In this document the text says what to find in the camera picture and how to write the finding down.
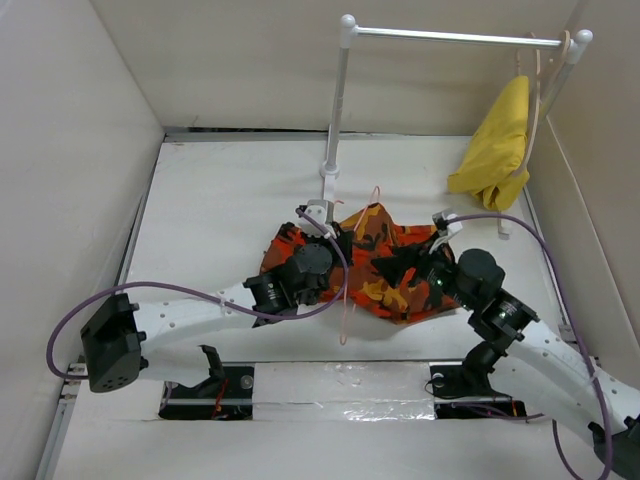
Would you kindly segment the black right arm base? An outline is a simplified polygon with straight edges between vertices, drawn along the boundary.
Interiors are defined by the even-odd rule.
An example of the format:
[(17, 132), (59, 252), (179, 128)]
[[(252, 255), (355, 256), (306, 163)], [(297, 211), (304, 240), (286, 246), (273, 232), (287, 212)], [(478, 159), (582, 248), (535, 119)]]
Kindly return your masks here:
[(494, 391), (488, 383), (473, 384), (460, 362), (430, 362), (425, 391), (434, 401), (437, 420), (502, 419), (531, 421), (522, 401)]

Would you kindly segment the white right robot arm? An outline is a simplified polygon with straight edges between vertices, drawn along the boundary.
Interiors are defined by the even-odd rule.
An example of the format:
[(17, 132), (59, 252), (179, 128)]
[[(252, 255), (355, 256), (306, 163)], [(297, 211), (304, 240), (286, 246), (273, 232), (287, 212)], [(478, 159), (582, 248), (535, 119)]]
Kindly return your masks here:
[(481, 249), (453, 260), (403, 247), (374, 268), (390, 285), (409, 275), (470, 311), (481, 341), (462, 362), (462, 381), (473, 393), (489, 389), (529, 403), (591, 445), (607, 471), (639, 476), (639, 391), (607, 374), (563, 341), (537, 314), (502, 286), (504, 270)]

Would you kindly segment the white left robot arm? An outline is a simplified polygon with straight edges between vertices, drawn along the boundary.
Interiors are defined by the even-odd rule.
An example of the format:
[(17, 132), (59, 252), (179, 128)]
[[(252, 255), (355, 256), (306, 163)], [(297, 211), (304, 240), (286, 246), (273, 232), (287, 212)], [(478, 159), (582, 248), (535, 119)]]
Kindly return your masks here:
[(216, 394), (224, 373), (215, 347), (198, 345), (203, 359), (185, 364), (161, 357), (161, 348), (212, 332), (301, 320), (302, 306), (324, 311), (320, 300), (331, 274), (348, 269), (352, 235), (335, 227), (330, 237), (302, 240), (281, 264), (214, 294), (141, 304), (125, 293), (108, 296), (81, 330), (91, 391), (111, 393), (145, 378)]

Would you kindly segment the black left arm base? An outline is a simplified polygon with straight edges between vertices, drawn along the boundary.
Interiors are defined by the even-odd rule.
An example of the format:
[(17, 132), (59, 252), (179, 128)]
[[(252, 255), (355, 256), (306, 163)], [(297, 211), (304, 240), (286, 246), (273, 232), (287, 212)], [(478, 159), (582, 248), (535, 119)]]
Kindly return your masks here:
[(224, 378), (193, 388), (164, 385), (158, 415), (172, 421), (248, 421), (253, 419), (255, 365), (224, 364)]

